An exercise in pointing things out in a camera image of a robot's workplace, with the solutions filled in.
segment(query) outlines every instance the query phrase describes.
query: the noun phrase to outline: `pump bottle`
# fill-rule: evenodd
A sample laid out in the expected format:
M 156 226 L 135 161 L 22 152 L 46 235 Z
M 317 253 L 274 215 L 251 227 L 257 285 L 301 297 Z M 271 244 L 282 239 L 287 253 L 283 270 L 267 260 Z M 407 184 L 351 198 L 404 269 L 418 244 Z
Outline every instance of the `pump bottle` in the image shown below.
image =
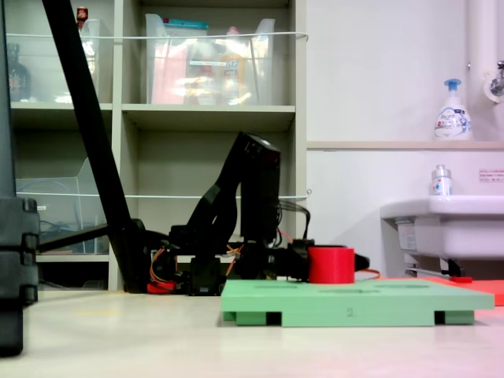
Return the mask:
M 444 82 L 448 87 L 448 99 L 441 108 L 434 128 L 434 140 L 472 140 L 473 123 L 458 97 L 459 79 L 449 79 Z

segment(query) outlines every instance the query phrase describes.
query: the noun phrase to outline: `green board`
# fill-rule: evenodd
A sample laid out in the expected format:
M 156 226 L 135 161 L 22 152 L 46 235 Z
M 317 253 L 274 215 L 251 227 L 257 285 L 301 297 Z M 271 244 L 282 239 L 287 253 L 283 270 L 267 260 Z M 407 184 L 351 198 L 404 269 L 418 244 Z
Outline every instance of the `green board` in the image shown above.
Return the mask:
M 229 280 L 224 321 L 284 327 L 378 327 L 474 324 L 475 309 L 493 309 L 494 296 L 426 280 L 366 280 L 317 285 Z

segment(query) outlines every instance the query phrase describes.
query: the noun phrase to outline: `floor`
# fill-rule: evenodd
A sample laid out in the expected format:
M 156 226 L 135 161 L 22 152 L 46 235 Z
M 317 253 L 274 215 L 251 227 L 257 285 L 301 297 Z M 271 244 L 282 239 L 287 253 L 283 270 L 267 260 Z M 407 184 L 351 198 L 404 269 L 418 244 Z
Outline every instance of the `floor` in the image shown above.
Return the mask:
M 475 326 L 237 328 L 219 298 L 42 292 L 3 378 L 502 378 L 504 307 Z

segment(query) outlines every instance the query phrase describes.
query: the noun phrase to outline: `wooden shelf board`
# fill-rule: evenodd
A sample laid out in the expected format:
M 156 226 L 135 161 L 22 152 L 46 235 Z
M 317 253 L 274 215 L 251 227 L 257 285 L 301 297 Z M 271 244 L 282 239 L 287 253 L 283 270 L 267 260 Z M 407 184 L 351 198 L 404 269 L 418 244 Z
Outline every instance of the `wooden shelf board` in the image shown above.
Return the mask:
M 108 262 L 108 254 L 38 254 L 37 262 Z
M 140 0 L 143 6 L 205 8 L 287 8 L 290 0 Z
M 57 102 L 12 102 L 15 130 L 77 130 L 73 104 Z M 101 104 L 106 129 L 112 130 L 112 104 Z
M 126 104 L 140 130 L 171 132 L 287 132 L 295 106 L 183 106 Z
M 350 142 L 350 141 L 309 141 L 307 150 L 504 150 L 504 141 L 477 142 Z

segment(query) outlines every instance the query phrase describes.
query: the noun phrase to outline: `red cup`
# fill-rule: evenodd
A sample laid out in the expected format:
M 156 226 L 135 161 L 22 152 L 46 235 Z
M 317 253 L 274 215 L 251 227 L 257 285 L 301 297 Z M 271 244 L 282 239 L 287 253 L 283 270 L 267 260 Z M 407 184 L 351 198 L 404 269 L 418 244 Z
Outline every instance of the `red cup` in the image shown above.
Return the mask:
M 345 246 L 311 246 L 308 248 L 311 284 L 353 284 L 355 251 Z

